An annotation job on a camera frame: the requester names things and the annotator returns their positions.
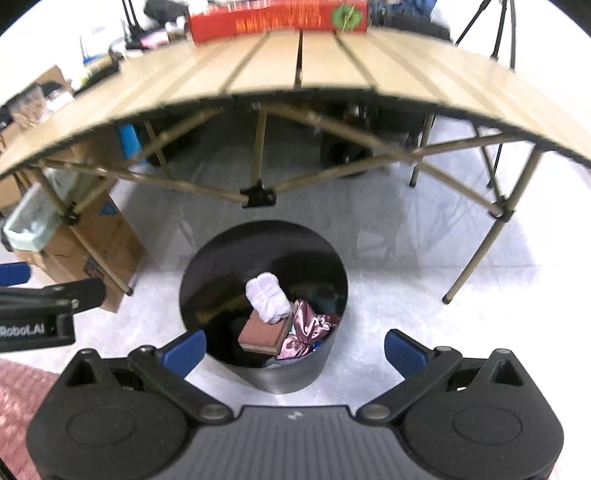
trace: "trash can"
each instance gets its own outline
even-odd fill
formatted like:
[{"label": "trash can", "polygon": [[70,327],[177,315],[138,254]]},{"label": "trash can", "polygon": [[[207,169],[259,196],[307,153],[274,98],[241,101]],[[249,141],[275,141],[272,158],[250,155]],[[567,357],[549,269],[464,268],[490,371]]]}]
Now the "trash can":
[{"label": "trash can", "polygon": [[348,281],[335,249],[312,230],[278,220],[230,228],[199,250],[181,283],[180,310],[187,329],[205,331],[207,353],[225,367],[260,390],[291,393],[320,375],[338,327],[298,359],[244,352],[238,336],[252,312],[246,282],[266,271],[277,276],[290,301],[302,299],[318,314],[343,316]]}]

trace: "white floor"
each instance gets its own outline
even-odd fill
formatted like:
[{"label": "white floor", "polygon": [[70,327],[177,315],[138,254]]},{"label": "white floor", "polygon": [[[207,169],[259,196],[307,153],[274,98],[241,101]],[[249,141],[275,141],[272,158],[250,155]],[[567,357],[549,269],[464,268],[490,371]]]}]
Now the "white floor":
[{"label": "white floor", "polygon": [[[436,17],[451,24],[457,37],[479,4],[440,0]],[[517,4],[518,73],[591,129],[584,61],[591,40],[549,2]],[[499,10],[497,2],[491,3],[462,47],[490,54]],[[504,62],[507,44],[502,49]],[[466,124],[438,119],[432,140],[468,135]],[[244,186],[252,119],[236,119],[226,127],[212,122],[202,138],[195,152],[173,164],[176,175]],[[318,138],[309,131],[275,121],[268,138],[267,182],[317,168]],[[505,147],[499,178],[506,192],[529,147]],[[486,191],[478,150],[431,160]],[[374,171],[334,181],[280,196],[274,209],[247,211],[217,200],[120,183],[113,197],[149,252],[135,295],[124,300],[117,315],[100,310],[81,314],[73,346],[4,357],[59,372],[83,347],[94,347],[103,356],[122,356],[143,343],[162,345],[183,331],[178,285],[191,256],[208,239],[252,219],[290,220],[325,236],[342,256],[350,277],[346,322],[325,372],[305,390],[275,397],[235,378],[222,378],[215,363],[206,359],[189,376],[191,382],[236,409],[244,403],[346,403],[357,409],[400,381],[380,353],[390,328],[401,328],[428,346],[454,346],[466,356],[488,356],[494,348],[506,347],[517,354],[563,423],[560,480],[585,478],[591,426],[585,410],[591,319],[589,173],[559,155],[546,154],[512,222],[449,306],[442,305],[441,296],[492,221],[479,206],[425,175],[415,190],[409,189],[410,173],[409,168],[392,166],[389,175]],[[6,258],[2,252],[0,261]],[[337,372],[350,381],[332,381]]]}]

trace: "white towel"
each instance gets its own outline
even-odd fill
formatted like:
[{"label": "white towel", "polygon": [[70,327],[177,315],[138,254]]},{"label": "white towel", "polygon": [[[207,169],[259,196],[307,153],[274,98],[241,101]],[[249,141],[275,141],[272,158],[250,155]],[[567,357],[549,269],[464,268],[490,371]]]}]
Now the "white towel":
[{"label": "white towel", "polygon": [[249,280],[246,298],[265,323],[277,323],[291,313],[290,302],[272,273],[264,272]]}]

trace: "screw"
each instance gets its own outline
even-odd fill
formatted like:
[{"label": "screw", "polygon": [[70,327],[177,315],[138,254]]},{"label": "screw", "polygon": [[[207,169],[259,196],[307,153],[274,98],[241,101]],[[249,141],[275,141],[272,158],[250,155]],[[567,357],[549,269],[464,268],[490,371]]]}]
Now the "screw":
[{"label": "screw", "polygon": [[390,415],[390,409],[377,403],[370,403],[361,409],[361,415],[368,420],[383,420]]},{"label": "screw", "polygon": [[153,355],[156,351],[156,347],[154,345],[142,345],[141,347],[139,347],[139,351],[142,353],[149,353],[150,355]]},{"label": "screw", "polygon": [[201,409],[200,415],[206,420],[223,420],[229,412],[224,405],[210,403]]}]

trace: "black plastic joint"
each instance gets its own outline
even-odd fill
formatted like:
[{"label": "black plastic joint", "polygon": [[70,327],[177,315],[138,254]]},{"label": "black plastic joint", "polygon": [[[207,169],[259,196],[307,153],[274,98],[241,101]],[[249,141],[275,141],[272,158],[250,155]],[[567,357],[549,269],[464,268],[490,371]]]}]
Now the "black plastic joint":
[{"label": "black plastic joint", "polygon": [[492,212],[488,212],[488,214],[491,217],[493,217],[495,220],[498,220],[498,221],[503,222],[503,223],[508,223],[509,220],[511,220],[511,217],[513,217],[513,214],[514,213],[515,213],[514,210],[503,210],[503,213],[501,215],[496,216]]},{"label": "black plastic joint", "polygon": [[243,203],[242,208],[273,207],[277,203],[273,189],[266,189],[260,180],[252,187],[240,190],[240,193],[248,197],[248,202]]},{"label": "black plastic joint", "polygon": [[80,223],[80,214],[74,211],[74,207],[76,207],[76,204],[72,202],[61,217],[61,219],[64,220],[64,223],[68,226],[76,226]]},{"label": "black plastic joint", "polygon": [[503,213],[501,213],[500,215],[494,215],[492,212],[488,212],[488,214],[493,217],[495,220],[499,220],[503,223],[508,223],[509,220],[511,220],[511,217],[513,217],[513,214],[515,213],[514,210],[507,210],[505,207],[505,202],[507,201],[506,197],[504,195],[501,195],[501,199],[498,202],[495,202],[493,205],[497,205],[501,208],[501,210],[503,210]]}]

